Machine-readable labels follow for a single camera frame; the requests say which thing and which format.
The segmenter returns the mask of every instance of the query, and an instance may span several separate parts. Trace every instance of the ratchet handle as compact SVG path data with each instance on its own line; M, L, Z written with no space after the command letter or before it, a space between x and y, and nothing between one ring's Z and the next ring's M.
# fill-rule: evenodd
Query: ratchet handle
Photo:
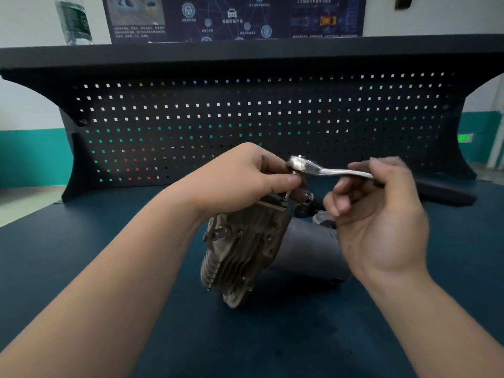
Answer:
M451 207L472 206L476 202L476 195L453 187L450 184L432 180L423 176L414 177L418 197L423 202L439 203ZM383 188L382 183L375 182L375 186Z

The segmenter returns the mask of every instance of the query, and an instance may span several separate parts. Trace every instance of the person's left arm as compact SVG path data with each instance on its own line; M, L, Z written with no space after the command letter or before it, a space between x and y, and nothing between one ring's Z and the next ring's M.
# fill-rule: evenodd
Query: person's left arm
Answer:
M292 190L285 162L243 144L166 188L0 353L0 376L128 376L197 228Z

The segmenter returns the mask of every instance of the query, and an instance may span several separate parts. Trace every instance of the white wall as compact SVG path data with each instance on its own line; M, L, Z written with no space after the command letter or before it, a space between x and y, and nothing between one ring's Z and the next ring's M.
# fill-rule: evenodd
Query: white wall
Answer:
M110 44L102 0L83 0L93 40ZM364 36L504 33L504 0L413 0L394 10L395 0L367 0ZM64 45L54 0L2 0L0 47ZM492 109L498 80L467 100L465 111ZM0 80L0 130L63 127L51 102Z

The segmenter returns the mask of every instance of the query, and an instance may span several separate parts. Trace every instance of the person's right arm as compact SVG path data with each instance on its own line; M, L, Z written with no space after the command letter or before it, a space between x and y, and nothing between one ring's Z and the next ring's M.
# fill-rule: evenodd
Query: person's right arm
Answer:
M324 199L352 272L380 308L420 378L502 377L504 348L430 277L428 222L410 170L399 158L351 168Z

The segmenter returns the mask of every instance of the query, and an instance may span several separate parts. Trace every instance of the green bottle label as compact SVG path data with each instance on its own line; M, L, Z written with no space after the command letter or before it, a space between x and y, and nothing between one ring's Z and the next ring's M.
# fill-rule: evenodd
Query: green bottle label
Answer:
M82 7L72 2L61 2L60 6L65 16L66 28L69 31L89 35L91 38L88 18L86 17L86 12L82 10Z

